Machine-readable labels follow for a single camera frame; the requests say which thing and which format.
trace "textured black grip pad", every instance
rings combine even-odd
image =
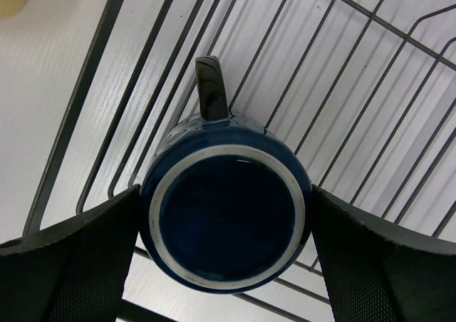
[[[0,245],[0,321],[115,321],[138,234],[138,190]]]
[[[336,321],[456,321],[456,244],[317,187],[313,199],[313,238]]]

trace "mug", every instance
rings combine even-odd
[[[275,279],[311,230],[311,181],[266,128],[229,112],[218,59],[196,59],[200,114],[162,141],[142,184],[154,262],[200,291],[233,294]]]

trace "upside-down mug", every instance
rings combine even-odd
[[[229,112],[218,59],[196,59],[200,114],[163,140],[141,188],[140,234],[190,288],[238,293],[285,271],[311,230],[311,182],[266,128]]]

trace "blue mug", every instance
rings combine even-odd
[[[231,113],[214,56],[196,59],[200,114],[163,140],[141,188],[155,263],[200,291],[233,294],[292,265],[311,230],[311,182],[266,128]]]

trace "mug rim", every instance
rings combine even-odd
[[[220,281],[219,279],[211,280],[202,276],[198,276],[196,273],[187,270],[182,265],[180,265],[179,262],[168,251],[160,230],[160,213],[162,211],[163,200],[172,183],[178,178],[180,174],[182,174],[186,169],[196,164],[197,162],[210,157],[222,155],[247,157],[266,165],[269,169],[280,176],[281,180],[289,190],[289,194],[291,195],[294,203],[295,219],[293,232],[291,234],[288,245],[286,246],[285,250],[282,251],[280,257],[261,273],[238,281]],[[304,233],[304,227],[306,225],[306,204],[301,187],[294,177],[293,173],[288,169],[286,165],[284,165],[273,155],[270,155],[263,150],[248,145],[213,145],[192,152],[169,169],[169,171],[159,181],[158,185],[155,188],[149,206],[148,219],[148,231],[152,238],[155,251],[160,257],[160,260],[175,276],[178,276],[182,280],[190,282],[191,284],[199,286],[202,289],[238,291],[240,289],[254,286],[255,284],[266,281],[270,277],[280,272],[284,267],[287,267],[290,259],[294,257],[295,253],[302,246],[301,239]]]

